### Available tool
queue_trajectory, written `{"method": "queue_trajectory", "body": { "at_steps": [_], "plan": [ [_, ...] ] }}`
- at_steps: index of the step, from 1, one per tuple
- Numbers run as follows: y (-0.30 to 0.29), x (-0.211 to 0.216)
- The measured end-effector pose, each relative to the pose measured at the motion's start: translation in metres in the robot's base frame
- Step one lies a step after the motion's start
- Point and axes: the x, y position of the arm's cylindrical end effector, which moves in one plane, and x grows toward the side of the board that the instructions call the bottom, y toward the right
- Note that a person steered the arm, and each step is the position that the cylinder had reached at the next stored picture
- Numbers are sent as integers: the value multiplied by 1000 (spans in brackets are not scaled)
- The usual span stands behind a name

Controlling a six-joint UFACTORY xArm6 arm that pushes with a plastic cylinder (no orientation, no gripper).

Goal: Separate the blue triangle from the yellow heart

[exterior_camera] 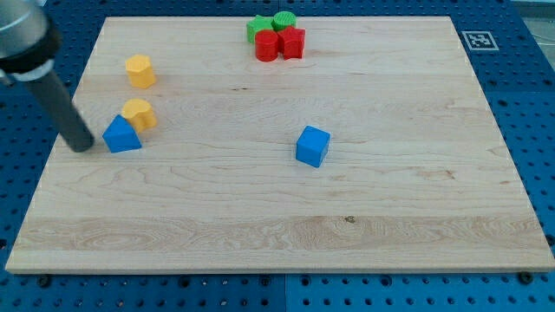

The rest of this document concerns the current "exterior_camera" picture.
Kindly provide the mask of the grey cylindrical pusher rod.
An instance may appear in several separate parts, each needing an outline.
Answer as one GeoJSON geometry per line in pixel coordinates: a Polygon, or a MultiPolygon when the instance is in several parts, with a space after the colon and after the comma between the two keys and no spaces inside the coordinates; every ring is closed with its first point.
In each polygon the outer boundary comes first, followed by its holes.
{"type": "Polygon", "coordinates": [[[82,153],[93,146],[94,135],[54,70],[38,79],[26,81],[24,85],[36,97],[55,129],[73,152],[82,153]]]}

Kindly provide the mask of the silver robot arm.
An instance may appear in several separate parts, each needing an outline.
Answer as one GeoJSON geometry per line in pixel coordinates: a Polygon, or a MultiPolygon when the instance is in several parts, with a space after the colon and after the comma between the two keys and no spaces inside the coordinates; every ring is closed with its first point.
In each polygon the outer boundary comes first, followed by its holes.
{"type": "Polygon", "coordinates": [[[95,138],[55,72],[62,35],[43,5],[43,1],[1,2],[1,83],[23,83],[69,148],[82,153],[95,138]]]}

